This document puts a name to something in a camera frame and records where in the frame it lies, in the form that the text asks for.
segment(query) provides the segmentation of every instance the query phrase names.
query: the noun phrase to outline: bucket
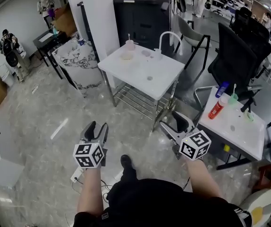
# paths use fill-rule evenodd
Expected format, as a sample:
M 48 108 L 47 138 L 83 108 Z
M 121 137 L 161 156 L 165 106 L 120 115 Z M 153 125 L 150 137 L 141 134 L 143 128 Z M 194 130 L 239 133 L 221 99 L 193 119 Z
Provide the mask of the bucket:
M 11 87 L 14 84 L 14 77 L 9 72 L 9 70 L 5 73 L 4 76 L 2 76 L 2 81 L 5 82 L 8 87 Z

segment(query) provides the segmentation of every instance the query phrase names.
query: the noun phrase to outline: black hair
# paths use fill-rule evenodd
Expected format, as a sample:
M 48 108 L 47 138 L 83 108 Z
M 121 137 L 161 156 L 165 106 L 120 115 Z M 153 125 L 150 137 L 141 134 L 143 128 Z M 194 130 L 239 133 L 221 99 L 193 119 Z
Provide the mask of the black hair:
M 6 34 L 8 34 L 8 30 L 4 29 L 2 34 L 3 34 L 3 36 L 6 35 Z
M 266 16 L 269 17 L 271 19 L 271 14 L 270 13 L 266 13 Z

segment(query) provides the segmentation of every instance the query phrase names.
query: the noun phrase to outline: black shoe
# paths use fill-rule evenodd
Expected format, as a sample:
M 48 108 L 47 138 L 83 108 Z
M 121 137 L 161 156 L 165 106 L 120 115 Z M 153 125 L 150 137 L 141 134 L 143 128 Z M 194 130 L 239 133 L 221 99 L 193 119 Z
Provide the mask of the black shoe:
M 131 159 L 128 155 L 122 155 L 121 156 L 121 165 L 124 169 L 126 168 L 133 168 Z

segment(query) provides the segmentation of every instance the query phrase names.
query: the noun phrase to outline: white faucet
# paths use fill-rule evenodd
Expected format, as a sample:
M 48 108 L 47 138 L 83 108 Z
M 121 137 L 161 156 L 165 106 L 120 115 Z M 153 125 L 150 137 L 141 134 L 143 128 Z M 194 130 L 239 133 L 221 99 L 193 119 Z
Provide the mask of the white faucet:
M 159 49 L 154 49 L 157 55 L 157 58 L 161 59 L 162 58 L 162 51 L 161 51 L 161 45 L 162 45 L 162 38 L 164 34 L 172 34 L 174 36 L 176 36 L 180 42 L 180 53 L 179 55 L 183 55 L 183 46 L 182 46 L 182 40 L 180 39 L 180 37 L 178 37 L 178 35 L 174 32 L 171 31 L 166 31 L 164 33 L 161 34 L 160 36 L 160 44 L 159 44 Z

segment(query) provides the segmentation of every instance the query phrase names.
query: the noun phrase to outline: white power strip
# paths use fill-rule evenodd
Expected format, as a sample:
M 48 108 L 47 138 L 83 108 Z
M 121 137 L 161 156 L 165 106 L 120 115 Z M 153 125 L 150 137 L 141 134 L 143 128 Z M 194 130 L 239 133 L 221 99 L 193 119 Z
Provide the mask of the white power strip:
M 83 170 L 82 168 L 78 167 L 78 168 L 75 170 L 75 172 L 73 173 L 73 175 L 71 176 L 70 180 L 71 180 L 72 182 L 76 183 L 77 180 L 76 180 L 75 178 L 79 179 L 80 176 L 83 174 L 83 172 L 84 172 L 84 170 Z

